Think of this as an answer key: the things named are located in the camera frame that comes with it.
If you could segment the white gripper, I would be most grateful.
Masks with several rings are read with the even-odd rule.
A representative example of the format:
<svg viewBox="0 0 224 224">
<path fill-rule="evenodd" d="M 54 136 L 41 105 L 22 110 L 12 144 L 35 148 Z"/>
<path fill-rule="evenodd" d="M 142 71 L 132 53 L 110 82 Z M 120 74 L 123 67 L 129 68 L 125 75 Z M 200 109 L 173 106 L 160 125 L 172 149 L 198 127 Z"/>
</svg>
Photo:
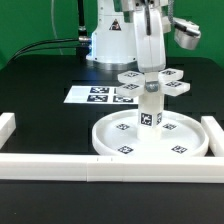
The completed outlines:
<svg viewBox="0 0 224 224">
<path fill-rule="evenodd" d="M 145 7 L 133 12 L 134 33 L 137 51 L 137 64 L 140 72 L 157 72 L 166 65 L 163 26 L 158 9 L 150 9 L 151 34 L 147 34 L 147 19 Z M 147 81 L 146 91 L 159 91 L 158 81 Z"/>
</svg>

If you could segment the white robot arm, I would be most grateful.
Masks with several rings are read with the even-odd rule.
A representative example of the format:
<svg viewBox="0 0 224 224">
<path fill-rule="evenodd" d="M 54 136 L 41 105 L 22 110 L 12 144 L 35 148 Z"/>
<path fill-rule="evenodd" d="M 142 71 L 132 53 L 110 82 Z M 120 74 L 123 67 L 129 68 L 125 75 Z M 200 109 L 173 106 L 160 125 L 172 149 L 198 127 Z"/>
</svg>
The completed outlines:
<svg viewBox="0 0 224 224">
<path fill-rule="evenodd" d="M 158 75 L 166 66 L 164 33 L 170 29 L 162 14 L 167 5 L 168 0 L 97 0 L 87 63 L 117 71 L 137 67 L 147 91 L 158 91 Z"/>
</svg>

